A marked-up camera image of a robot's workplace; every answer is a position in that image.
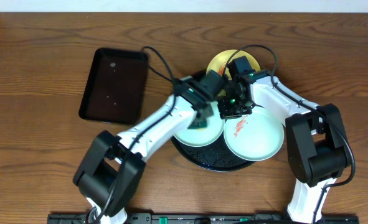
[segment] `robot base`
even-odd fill
[[[48,215],[47,224],[85,224],[87,214]],[[128,214],[125,224],[234,224],[234,223],[298,223],[291,222],[285,214],[255,215],[151,215],[149,213]],[[318,224],[359,224],[356,216],[323,216]]]

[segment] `orange food residue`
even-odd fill
[[[247,116],[248,115],[243,116],[242,119],[236,124],[236,132],[234,134],[235,138],[238,137],[240,130],[242,130],[242,128],[248,123],[248,121],[246,121]]]
[[[225,65],[227,64],[227,62],[223,63],[220,68],[219,68],[219,75],[222,76],[222,72],[224,71]]]

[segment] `white wall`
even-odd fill
[[[0,12],[368,12],[368,0],[0,0]]]

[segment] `wood grain surface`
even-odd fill
[[[0,223],[45,223],[51,212],[90,208],[73,174],[100,131],[128,128],[78,117],[97,48],[152,45],[184,77],[217,53],[247,44],[276,50],[277,75],[287,87],[339,107],[357,173],[349,185],[329,191],[323,212],[356,214],[368,223],[368,14],[138,13],[0,13]],[[262,68],[273,65],[268,52],[249,52]],[[151,63],[163,69],[153,55]],[[142,117],[170,91],[150,74]],[[267,161],[217,173],[186,161],[167,142],[148,162],[130,209],[280,212],[294,185],[285,146]]]

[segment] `black plate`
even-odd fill
[[[240,170],[254,163],[232,153],[225,143],[224,133],[212,144],[203,147],[187,146],[175,137],[172,137],[171,141],[187,160],[205,169],[227,172]]]

